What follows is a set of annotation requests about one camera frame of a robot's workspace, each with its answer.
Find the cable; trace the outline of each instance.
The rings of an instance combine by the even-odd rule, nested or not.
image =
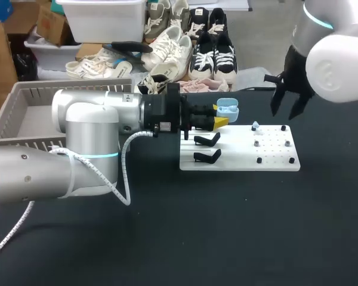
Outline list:
[[[238,91],[274,91],[276,88],[274,86],[256,86],[251,88],[243,88]]]
[[[129,144],[132,140],[134,140],[137,137],[141,136],[148,136],[152,137],[153,134],[148,131],[141,131],[137,132],[133,135],[131,135],[124,143],[124,147],[122,148],[122,155],[121,155],[121,166],[122,166],[122,175],[124,177],[124,183],[125,183],[125,193],[126,198],[121,195],[121,193],[116,189],[116,187],[102,174],[101,171],[97,169],[87,158],[82,157],[80,154],[77,154],[73,151],[70,151],[67,148],[56,148],[50,151],[50,153],[57,154],[57,153],[63,153],[68,156],[73,156],[75,159],[86,165],[89,169],[91,169],[100,179],[109,187],[109,189],[112,190],[112,192],[118,197],[118,199],[124,203],[124,205],[129,206],[131,203],[131,197],[130,197],[130,188],[127,178],[127,171],[126,171],[126,152]]]
[[[129,146],[129,144],[131,143],[131,141],[134,140],[135,138],[141,137],[141,136],[152,137],[153,134],[152,134],[152,132],[147,132],[147,131],[137,132],[137,133],[131,135],[126,140],[126,142],[124,143],[124,147],[122,149],[121,165],[122,165],[122,174],[123,174],[124,183],[125,183],[126,198],[124,198],[121,195],[121,193],[115,188],[115,186],[88,159],[82,157],[81,155],[79,155],[79,154],[77,154],[77,153],[75,153],[73,151],[70,151],[67,148],[56,148],[56,149],[51,150],[50,153],[52,153],[52,154],[57,154],[57,153],[66,154],[66,155],[69,156],[69,160],[70,160],[71,165],[72,165],[71,158],[74,157],[75,159],[77,159],[78,161],[80,161],[81,163],[83,163],[84,165],[89,167],[112,190],[112,192],[118,197],[118,199],[120,199],[121,202],[123,202],[126,206],[128,206],[131,203],[131,198],[130,198],[130,188],[129,188],[128,178],[127,178],[127,171],[126,171],[126,152],[127,152],[127,148]],[[72,179],[70,181],[69,189],[68,189],[67,194],[70,194],[72,192],[73,188],[71,188],[71,184],[74,184],[74,181],[72,183]],[[21,218],[15,224],[15,226],[10,231],[10,233],[7,234],[7,236],[0,242],[0,250],[4,247],[4,245],[6,245],[6,243],[11,239],[11,237],[16,233],[16,231],[21,227],[21,225],[23,224],[25,219],[28,217],[30,211],[32,210],[34,204],[35,204],[34,201],[29,202],[29,204],[28,204],[25,212],[21,216]]]
[[[23,222],[25,221],[25,219],[28,217],[30,211],[33,208],[34,205],[34,201],[30,201],[25,212],[23,213],[23,215],[21,216],[21,218],[18,220],[18,222],[15,224],[15,226],[13,227],[13,229],[10,231],[9,234],[7,234],[7,236],[0,242],[0,250],[4,247],[4,245],[6,245],[6,243],[11,239],[11,237],[15,234],[15,232],[21,227],[21,225],[23,224]]]

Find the plastic storage bin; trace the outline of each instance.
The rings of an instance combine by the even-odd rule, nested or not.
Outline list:
[[[79,43],[143,39],[146,0],[56,0]]]
[[[49,151],[65,147],[65,134],[52,121],[52,100],[59,89],[132,92],[132,79],[51,80],[16,83],[0,109],[0,145]]]
[[[76,60],[76,54],[81,45],[61,46],[40,45],[35,43],[37,38],[29,37],[24,42],[24,46],[30,48],[37,58],[38,65],[43,70],[61,70],[65,71],[65,64]]]

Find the white robotic arm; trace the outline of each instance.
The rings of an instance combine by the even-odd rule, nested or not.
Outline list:
[[[358,0],[305,0],[284,72],[276,82],[275,115],[286,91],[300,95],[289,119],[317,93],[333,102],[358,100]]]

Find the black cable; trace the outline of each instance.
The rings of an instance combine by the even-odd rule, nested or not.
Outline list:
[[[274,86],[255,86],[251,88],[243,88],[238,91],[275,91],[276,87]]]

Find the white sneaker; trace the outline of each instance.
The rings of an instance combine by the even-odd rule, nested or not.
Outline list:
[[[178,76],[177,63],[162,63],[150,71],[150,73],[134,88],[136,94],[159,94],[167,83],[173,82]]]
[[[112,64],[106,61],[91,61],[84,58],[81,62],[71,61],[65,65],[66,73],[72,79],[107,79],[117,77]]]
[[[191,60],[191,52],[192,42],[190,37],[183,36],[177,43],[172,41],[170,52],[163,63],[174,63],[177,65],[178,74],[174,79],[175,82],[186,75],[187,67]]]
[[[182,36],[182,30],[178,26],[171,26],[164,30],[154,42],[149,46],[153,51],[148,54],[142,54],[142,61],[144,61],[144,68],[151,71],[158,64],[163,63],[169,54],[171,42],[178,42]]]
[[[117,59],[119,59],[120,56],[115,54],[114,52],[109,51],[108,49],[101,48],[98,53],[95,55],[86,55],[83,58],[81,58],[79,61],[83,60],[90,60],[90,61],[105,61],[108,63],[114,63]]]

